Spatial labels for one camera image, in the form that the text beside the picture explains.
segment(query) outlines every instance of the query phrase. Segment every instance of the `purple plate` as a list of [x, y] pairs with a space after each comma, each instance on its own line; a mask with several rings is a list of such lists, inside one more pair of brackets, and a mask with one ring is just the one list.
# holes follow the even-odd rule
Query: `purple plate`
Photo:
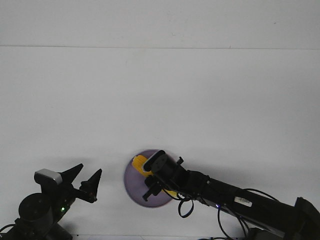
[[[145, 150], [138, 155], [142, 155], [147, 159], [150, 158], [154, 153], [156, 153], [157, 149]], [[149, 190], [145, 185], [145, 177], [142, 176], [132, 165], [132, 158], [128, 165], [125, 168], [123, 181], [125, 190], [128, 193], [129, 197], [136, 202], [137, 204], [146, 207], [146, 208], [158, 208], [161, 207], [172, 200], [166, 193], [161, 191], [157, 196], [151, 195], [148, 197], [148, 201], [143, 199], [143, 195]]]

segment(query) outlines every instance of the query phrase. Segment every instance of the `yellow object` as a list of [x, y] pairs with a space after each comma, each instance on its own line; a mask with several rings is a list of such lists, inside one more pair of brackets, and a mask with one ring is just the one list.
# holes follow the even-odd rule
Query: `yellow object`
[[[153, 175], [153, 173], [151, 171], [144, 171], [142, 166], [144, 165], [144, 163], [147, 161], [148, 159], [145, 156], [142, 155], [138, 155], [135, 156], [132, 160], [131, 165], [144, 177], [148, 177], [150, 175]], [[170, 190], [166, 190], [166, 192], [168, 194], [170, 194], [173, 197], [177, 197], [177, 193], [175, 191], [170, 191]]]

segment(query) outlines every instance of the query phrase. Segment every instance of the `white wall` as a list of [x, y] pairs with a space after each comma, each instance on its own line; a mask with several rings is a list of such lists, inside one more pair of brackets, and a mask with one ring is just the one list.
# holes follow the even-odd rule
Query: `white wall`
[[[123, 185], [148, 148], [187, 169], [320, 209], [318, 1], [0, 1], [0, 226], [36, 170], [102, 168], [75, 234], [222, 236], [200, 203], [149, 209]], [[228, 233], [237, 220], [223, 215]]]

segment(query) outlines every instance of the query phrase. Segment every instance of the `white backdrop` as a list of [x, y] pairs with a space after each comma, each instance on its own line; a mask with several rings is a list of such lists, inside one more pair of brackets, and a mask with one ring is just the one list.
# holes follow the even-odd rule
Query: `white backdrop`
[[[36, 170], [83, 163], [75, 187], [99, 168], [102, 178], [98, 201], [77, 200], [61, 221], [71, 233], [221, 236], [214, 208], [196, 203], [182, 219], [177, 202], [149, 209], [130, 200], [125, 167], [149, 148], [320, 209], [319, 9], [316, 1], [0, 1], [0, 226], [40, 190]], [[241, 235], [235, 218], [222, 221]]]

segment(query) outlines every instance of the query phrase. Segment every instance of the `white label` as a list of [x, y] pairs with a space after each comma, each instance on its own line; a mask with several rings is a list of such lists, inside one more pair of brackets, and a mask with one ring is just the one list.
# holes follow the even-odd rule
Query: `white label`
[[250, 202], [249, 200], [247, 200], [247, 199], [245, 199], [245, 198], [243, 198], [243, 197], [238, 197], [238, 196], [236, 196], [236, 197], [234, 198], [234, 201], [235, 201], [236, 203], [238, 203], [238, 204], [242, 204], [242, 205], [245, 205], [245, 206], [247, 206], [247, 207], [251, 207], [251, 206], [252, 206], [252, 202]]

